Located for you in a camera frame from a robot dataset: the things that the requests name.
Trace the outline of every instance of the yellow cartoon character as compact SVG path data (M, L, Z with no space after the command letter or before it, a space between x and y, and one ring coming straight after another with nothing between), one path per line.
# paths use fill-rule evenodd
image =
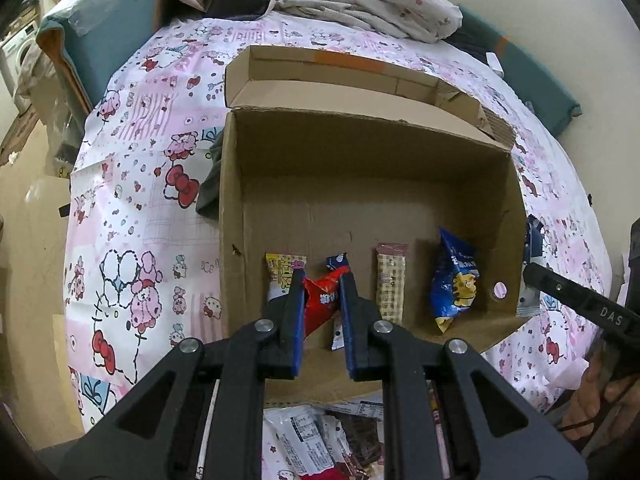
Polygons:
M456 297L456 301L453 302L455 306L471 306L476 297L475 275L457 273L453 278L453 294Z

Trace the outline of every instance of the washing machine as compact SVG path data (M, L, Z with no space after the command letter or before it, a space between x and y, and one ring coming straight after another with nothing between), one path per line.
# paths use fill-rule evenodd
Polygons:
M34 6L27 6L8 27L7 34L2 40L0 73L20 115L28 110L31 103L28 99L15 94L15 87L18 84L20 67L27 50L35 44L38 21L37 9Z

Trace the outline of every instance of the cardboard box lid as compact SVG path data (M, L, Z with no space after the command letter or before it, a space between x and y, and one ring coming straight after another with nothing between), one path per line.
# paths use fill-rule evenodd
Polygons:
M504 120L433 75L340 52L252 45L226 67L225 101L404 121L503 151L515 139Z

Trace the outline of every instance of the hello kitty bedsheet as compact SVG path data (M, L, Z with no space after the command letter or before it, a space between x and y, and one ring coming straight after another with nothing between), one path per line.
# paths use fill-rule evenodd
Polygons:
M272 13L160 30L116 72L86 122L71 176L64 272L70 380L89 430L186 337L227 336L218 226L197 215L209 147L226 115L225 66L249 44L335 50L439 76L513 125L527 213L544 224L553 270L608 294L610 263L593 211L558 142L488 67L445 44L396 40ZM543 296L544 313L486 352L535 407L559 391L545 374L584 355L596 329Z

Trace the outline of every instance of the black cable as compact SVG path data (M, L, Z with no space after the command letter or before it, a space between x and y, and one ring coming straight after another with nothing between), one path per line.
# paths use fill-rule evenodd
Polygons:
M631 381L627 387L622 390L622 392L619 394L619 396L617 396L613 402L611 403L612 406L614 406L615 404L619 403L620 400L622 400L626 394L629 393L629 390L631 388L634 387L634 385L636 384L637 380L635 381ZM565 431L569 431L569 430L575 430L576 428L581 428L583 426L587 426L588 424L594 424L595 422L598 422L601 419L604 419L604 417L606 416L606 413L604 413L603 415L600 415L600 413L598 413L596 416L589 418L588 420L584 420L582 422L578 422L576 424L569 424L568 426L562 426L561 428L556 428L560 433L564 433Z

